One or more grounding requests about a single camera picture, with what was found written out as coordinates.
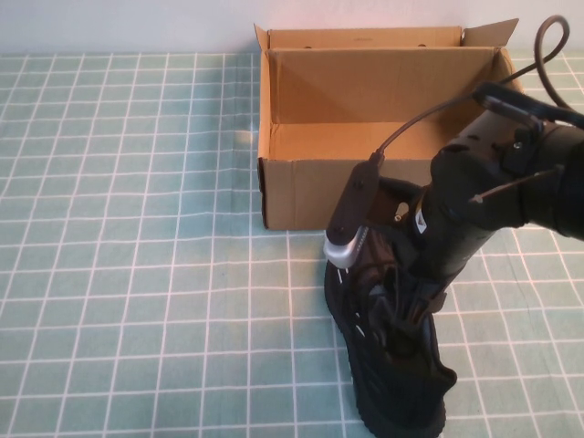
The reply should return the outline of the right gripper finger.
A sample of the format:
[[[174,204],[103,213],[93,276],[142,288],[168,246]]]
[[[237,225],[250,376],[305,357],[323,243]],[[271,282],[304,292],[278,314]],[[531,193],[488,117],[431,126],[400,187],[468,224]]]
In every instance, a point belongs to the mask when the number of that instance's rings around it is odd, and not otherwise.
[[[393,324],[406,334],[414,334],[417,330],[412,317],[412,308],[417,300],[418,283],[407,273],[396,273],[393,279],[394,310]]]
[[[425,304],[424,315],[430,315],[440,311],[446,299],[448,279],[422,280],[422,301]]]

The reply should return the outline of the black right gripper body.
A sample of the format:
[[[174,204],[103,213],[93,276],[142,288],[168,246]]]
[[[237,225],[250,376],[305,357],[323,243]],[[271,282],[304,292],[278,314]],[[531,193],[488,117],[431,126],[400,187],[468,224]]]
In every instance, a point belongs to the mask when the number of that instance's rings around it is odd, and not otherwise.
[[[415,257],[410,272],[435,281],[451,280],[493,235],[461,219],[429,184],[413,205],[410,238]]]

